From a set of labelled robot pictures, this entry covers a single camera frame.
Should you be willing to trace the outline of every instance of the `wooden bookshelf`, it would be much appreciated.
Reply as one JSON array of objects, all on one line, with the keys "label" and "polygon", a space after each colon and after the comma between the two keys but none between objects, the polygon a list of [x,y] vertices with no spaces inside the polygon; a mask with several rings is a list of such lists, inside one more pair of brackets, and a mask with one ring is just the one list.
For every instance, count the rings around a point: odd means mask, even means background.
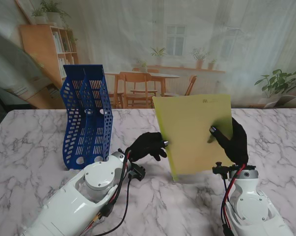
[{"label": "wooden bookshelf", "polygon": [[[75,44],[70,42],[72,31],[50,25],[21,25],[19,27],[25,51],[49,72],[49,78],[60,89],[66,76],[58,59],[65,64],[79,64]],[[54,36],[58,35],[59,44]]]}]

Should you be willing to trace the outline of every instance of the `dining table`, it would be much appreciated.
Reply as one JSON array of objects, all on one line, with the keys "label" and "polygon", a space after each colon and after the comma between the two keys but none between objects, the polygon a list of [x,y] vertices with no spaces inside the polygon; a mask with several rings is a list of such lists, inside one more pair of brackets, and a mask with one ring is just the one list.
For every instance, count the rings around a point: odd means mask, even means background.
[{"label": "dining table", "polygon": [[[118,80],[120,80],[118,71],[115,72],[105,72],[105,75],[113,75],[115,76],[115,83],[114,83],[114,104],[117,107],[117,91],[118,91]],[[141,73],[138,71],[123,71],[123,72],[131,72],[131,73]],[[166,79],[175,79],[179,78],[178,75],[168,75],[168,74],[161,74],[161,73],[149,73],[152,77],[152,81],[160,82],[161,84],[161,96],[164,97],[164,94],[166,93]]]},{"label": "dining table", "polygon": [[[139,135],[159,132],[154,109],[113,109],[110,153],[125,150]],[[247,133],[248,163],[259,172],[257,189],[296,236],[296,109],[232,109]],[[62,157],[66,110],[14,110],[0,124],[0,236],[20,236],[48,199],[79,170]],[[146,170],[130,185],[125,221],[109,236],[223,236],[220,207],[224,185],[211,171],[175,182],[168,160],[148,155]],[[126,206],[127,184],[109,217],[85,236],[117,226]]]}]

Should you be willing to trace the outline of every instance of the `red cable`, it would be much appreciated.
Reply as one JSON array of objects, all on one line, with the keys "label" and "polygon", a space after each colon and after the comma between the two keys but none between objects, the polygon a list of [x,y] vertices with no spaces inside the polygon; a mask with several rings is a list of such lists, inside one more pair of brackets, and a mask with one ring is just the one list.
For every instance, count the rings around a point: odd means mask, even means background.
[{"label": "red cable", "polygon": [[[238,170],[236,177],[242,172],[242,170],[243,170],[245,167],[246,167],[246,164],[243,164],[242,167]],[[227,199],[227,197],[228,197],[228,195],[229,195],[229,193],[230,193],[230,191],[231,191],[231,188],[232,188],[232,186],[233,186],[233,184],[234,184],[234,182],[235,182],[235,180],[236,180],[236,177],[233,178],[233,179],[231,180],[231,182],[230,182],[230,184],[229,184],[229,188],[227,188],[226,194],[225,194],[224,199],[223,199],[223,202],[224,202],[223,213],[224,213],[224,215],[225,215],[225,218],[226,218],[226,221],[227,221],[228,227],[229,227],[230,229],[231,229],[231,224],[230,224],[230,222],[228,221],[228,218],[227,218],[226,209],[225,209],[225,203],[226,203],[226,199]]]}]

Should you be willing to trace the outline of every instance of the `blue plastic organizer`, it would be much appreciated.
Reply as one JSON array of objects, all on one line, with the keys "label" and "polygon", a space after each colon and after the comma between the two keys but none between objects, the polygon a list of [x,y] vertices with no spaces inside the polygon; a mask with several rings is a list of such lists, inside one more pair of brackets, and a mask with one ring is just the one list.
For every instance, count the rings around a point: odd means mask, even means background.
[{"label": "blue plastic organizer", "polygon": [[109,152],[113,115],[102,65],[65,65],[60,90],[67,109],[63,159],[68,169],[83,169]]}]

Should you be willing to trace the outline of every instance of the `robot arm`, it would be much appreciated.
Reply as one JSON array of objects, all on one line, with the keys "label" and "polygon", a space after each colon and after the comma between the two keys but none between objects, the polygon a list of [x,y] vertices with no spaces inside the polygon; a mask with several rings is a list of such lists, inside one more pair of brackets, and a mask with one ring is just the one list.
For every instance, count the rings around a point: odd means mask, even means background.
[{"label": "robot arm", "polygon": [[[107,161],[86,166],[48,200],[21,236],[84,234],[98,217],[109,216],[127,173],[130,180],[144,178],[145,169],[133,162],[147,154],[156,160],[160,160],[159,156],[166,157],[162,148],[167,144],[160,133],[145,133],[126,150],[127,156],[119,151],[108,156]],[[85,185],[88,198],[79,191],[81,185]]]},{"label": "robot arm", "polygon": [[[67,184],[59,189],[22,236],[79,236],[113,198],[121,175],[126,176],[132,164],[122,171],[125,155],[115,152],[106,162],[86,166]],[[88,200],[79,192],[79,185],[86,184]]]},{"label": "robot arm", "polygon": [[[226,193],[221,205],[225,236],[293,236],[270,199],[262,191],[256,190],[258,171],[255,166],[247,165],[246,132],[234,118],[232,125],[231,140],[216,127],[209,129],[228,158],[236,164],[225,167],[217,162],[217,166],[213,167],[213,173],[221,174],[224,181],[227,179],[227,173],[229,174],[230,185],[225,187]],[[235,191],[227,202],[233,184]]]},{"label": "robot arm", "polygon": [[[239,166],[223,167],[217,163],[214,174],[223,178],[229,173],[231,182]],[[226,202],[226,215],[232,234],[226,236],[293,236],[270,199],[262,191],[257,191],[259,182],[255,166],[247,166],[234,181],[235,191]]]}]

